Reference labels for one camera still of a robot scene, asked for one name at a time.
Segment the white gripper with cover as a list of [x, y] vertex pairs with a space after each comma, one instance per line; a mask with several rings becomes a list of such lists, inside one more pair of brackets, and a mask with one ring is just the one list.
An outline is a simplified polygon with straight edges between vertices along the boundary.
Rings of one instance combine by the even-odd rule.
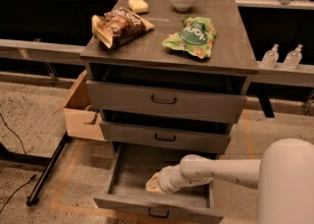
[[170, 181], [171, 166], [155, 173], [146, 183], [145, 189], [155, 194], [173, 194], [178, 189]]

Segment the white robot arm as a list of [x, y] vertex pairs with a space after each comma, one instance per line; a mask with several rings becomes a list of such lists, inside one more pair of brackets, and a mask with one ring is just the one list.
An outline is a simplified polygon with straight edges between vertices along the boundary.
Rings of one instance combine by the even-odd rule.
[[145, 188], [172, 194], [214, 179], [257, 191], [257, 224], [314, 224], [314, 144], [308, 141], [277, 140], [260, 159], [211, 160], [189, 154], [155, 173]]

